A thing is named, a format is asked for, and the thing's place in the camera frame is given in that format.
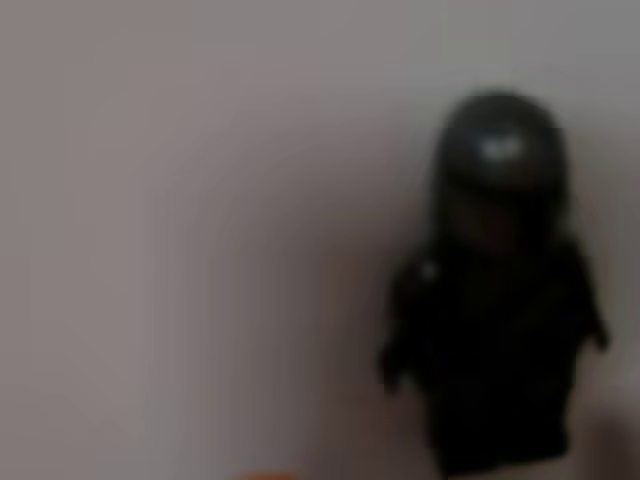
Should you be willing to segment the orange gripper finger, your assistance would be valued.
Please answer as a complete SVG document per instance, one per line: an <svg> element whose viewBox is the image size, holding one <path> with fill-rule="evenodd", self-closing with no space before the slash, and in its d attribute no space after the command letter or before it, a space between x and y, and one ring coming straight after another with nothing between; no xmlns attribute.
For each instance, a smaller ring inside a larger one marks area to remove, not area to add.
<svg viewBox="0 0 640 480"><path fill-rule="evenodd" d="M232 477L233 480L301 480L295 472L285 470L252 470L240 472Z"/></svg>

